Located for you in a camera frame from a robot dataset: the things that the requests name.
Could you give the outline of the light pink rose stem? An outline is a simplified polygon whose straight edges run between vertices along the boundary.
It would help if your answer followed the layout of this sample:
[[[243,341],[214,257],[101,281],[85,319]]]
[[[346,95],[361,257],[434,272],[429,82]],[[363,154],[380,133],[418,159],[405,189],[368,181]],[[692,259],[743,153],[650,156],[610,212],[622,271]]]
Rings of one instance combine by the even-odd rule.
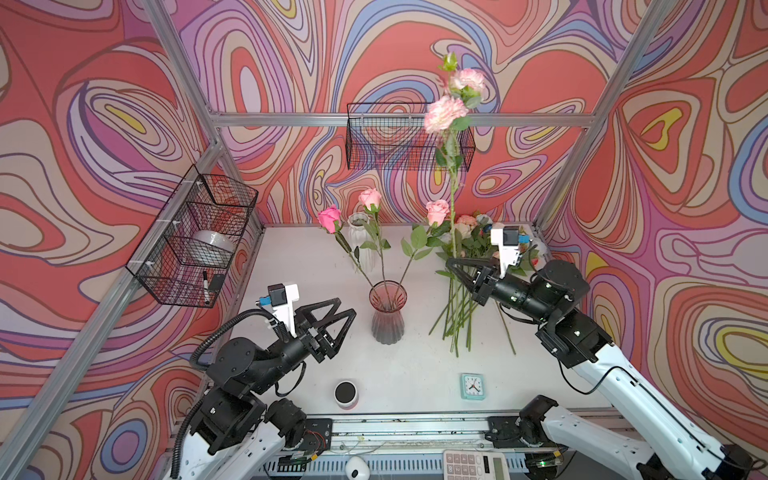
[[[425,224],[412,228],[408,238],[404,238],[401,247],[407,257],[406,266],[400,275],[398,284],[402,285],[414,261],[428,256],[435,248],[442,247],[451,227],[451,208],[446,200],[430,201],[426,204]]]

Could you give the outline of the pink grey glass vase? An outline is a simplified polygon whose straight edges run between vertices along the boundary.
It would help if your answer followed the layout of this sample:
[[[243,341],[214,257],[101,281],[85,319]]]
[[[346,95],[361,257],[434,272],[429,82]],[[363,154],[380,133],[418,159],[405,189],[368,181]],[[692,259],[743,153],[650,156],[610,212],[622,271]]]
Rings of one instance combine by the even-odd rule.
[[[405,333],[402,309],[407,302],[404,287],[392,280],[382,280],[369,292],[369,302],[374,310],[371,332],[374,339],[384,345],[400,341]]]

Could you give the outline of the pink carnation spray stem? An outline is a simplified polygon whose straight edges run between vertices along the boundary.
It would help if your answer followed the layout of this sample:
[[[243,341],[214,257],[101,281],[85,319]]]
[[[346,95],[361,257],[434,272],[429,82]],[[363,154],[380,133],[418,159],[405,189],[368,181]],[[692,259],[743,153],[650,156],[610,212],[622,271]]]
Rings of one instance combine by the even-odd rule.
[[[460,169],[465,161],[459,137],[470,127],[470,112],[482,103],[486,78],[478,69],[463,68],[454,52],[443,56],[439,69],[446,74],[442,95],[428,105],[423,127],[428,135],[436,136],[435,162],[448,173],[449,245],[451,256],[457,258],[459,241],[456,239],[455,200],[460,184]]]

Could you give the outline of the magenta rose stem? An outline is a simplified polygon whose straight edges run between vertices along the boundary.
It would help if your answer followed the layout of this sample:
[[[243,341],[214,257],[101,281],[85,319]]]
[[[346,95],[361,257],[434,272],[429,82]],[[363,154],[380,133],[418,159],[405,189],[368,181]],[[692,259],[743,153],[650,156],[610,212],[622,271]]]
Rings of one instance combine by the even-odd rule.
[[[341,247],[347,257],[351,260],[356,272],[359,272],[370,288],[373,288],[375,283],[371,280],[370,276],[362,271],[359,264],[359,250],[352,250],[349,240],[344,233],[344,227],[348,225],[348,222],[342,218],[342,212],[336,206],[331,206],[322,210],[317,215],[317,220],[320,227],[328,234],[330,234],[336,243]],[[374,244],[366,242],[363,244],[363,249],[373,249]]]

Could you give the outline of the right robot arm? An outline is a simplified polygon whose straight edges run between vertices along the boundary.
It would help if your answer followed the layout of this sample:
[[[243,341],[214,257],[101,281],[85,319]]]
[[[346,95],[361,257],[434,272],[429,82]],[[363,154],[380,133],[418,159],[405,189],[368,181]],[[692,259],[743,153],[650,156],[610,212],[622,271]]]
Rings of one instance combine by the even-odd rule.
[[[577,373],[589,394],[604,396],[642,437],[622,437],[539,396],[521,412],[520,439],[566,445],[628,479],[746,479],[766,467],[694,424],[577,309],[590,286],[574,264],[551,260],[528,281],[503,275],[494,259],[450,258],[446,267],[477,304],[494,300],[525,315],[559,368]]]

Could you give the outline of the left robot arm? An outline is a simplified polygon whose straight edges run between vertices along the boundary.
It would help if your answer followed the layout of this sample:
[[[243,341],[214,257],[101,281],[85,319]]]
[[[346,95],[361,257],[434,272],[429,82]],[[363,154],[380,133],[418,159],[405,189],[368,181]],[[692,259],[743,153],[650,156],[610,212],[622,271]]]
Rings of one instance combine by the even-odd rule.
[[[198,435],[213,456],[241,444],[262,424],[276,428],[283,445],[302,444],[308,435],[306,414],[279,390],[279,382],[296,368],[306,374],[307,359],[321,363],[334,358],[357,316],[354,309],[342,310],[341,300],[332,298],[301,306],[293,314],[296,333],[262,307],[238,313],[209,335],[192,353],[190,365],[212,380],[182,421],[174,440],[170,479],[181,479],[182,453],[186,438]],[[277,340],[262,348],[245,337],[228,340],[209,364],[200,357],[217,340],[250,317],[261,317],[274,330]]]

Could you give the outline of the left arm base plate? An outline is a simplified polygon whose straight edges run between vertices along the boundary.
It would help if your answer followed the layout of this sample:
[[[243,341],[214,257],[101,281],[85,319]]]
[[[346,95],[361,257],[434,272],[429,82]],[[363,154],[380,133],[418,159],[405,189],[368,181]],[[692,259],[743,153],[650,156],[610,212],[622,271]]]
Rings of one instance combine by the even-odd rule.
[[[331,447],[332,433],[330,417],[308,418],[288,430],[282,450],[303,456],[320,455]]]

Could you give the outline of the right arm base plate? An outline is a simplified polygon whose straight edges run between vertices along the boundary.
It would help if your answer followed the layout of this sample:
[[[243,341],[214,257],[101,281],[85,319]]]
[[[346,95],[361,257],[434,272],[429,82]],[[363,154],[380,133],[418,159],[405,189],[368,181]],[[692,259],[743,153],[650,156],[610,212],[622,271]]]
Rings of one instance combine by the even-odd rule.
[[[555,448],[562,452],[569,448],[556,443],[544,432],[540,421],[519,416],[491,416],[484,438],[497,449],[501,448]]]

